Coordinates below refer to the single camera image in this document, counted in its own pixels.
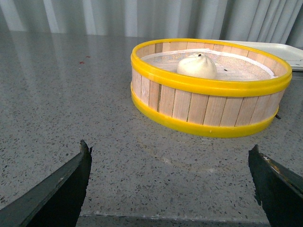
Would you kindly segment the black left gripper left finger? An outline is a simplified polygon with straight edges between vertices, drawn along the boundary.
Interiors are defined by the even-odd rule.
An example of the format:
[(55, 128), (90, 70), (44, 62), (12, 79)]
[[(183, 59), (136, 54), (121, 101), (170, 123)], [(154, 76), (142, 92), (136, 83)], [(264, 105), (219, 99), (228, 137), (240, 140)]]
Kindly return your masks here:
[(74, 227), (86, 197), (92, 148), (80, 152), (23, 196), (1, 209), (2, 227)]

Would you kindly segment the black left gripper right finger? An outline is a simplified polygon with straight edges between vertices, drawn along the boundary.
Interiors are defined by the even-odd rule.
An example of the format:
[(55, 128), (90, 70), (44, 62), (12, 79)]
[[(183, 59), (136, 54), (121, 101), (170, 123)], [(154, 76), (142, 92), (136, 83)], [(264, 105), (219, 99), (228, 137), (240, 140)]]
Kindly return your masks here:
[(303, 178), (265, 154), (258, 145), (249, 151), (248, 163), (255, 198), (272, 227), (303, 225)]

